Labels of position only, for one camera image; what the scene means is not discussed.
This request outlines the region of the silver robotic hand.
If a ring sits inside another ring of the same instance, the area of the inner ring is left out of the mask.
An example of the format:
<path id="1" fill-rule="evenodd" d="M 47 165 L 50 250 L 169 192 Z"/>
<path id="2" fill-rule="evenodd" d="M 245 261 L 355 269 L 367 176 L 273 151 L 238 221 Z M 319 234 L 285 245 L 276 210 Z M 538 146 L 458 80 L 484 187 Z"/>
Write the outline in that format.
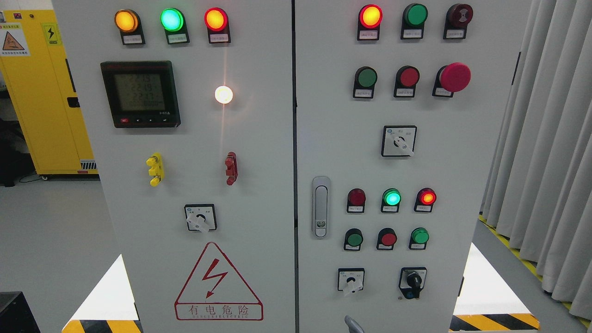
<path id="1" fill-rule="evenodd" d="M 364 333 L 364 330 L 362 329 L 361 325 L 359 325 L 357 321 L 355 321 L 350 316 L 345 316 L 344 321 L 347 325 L 349 333 Z"/>

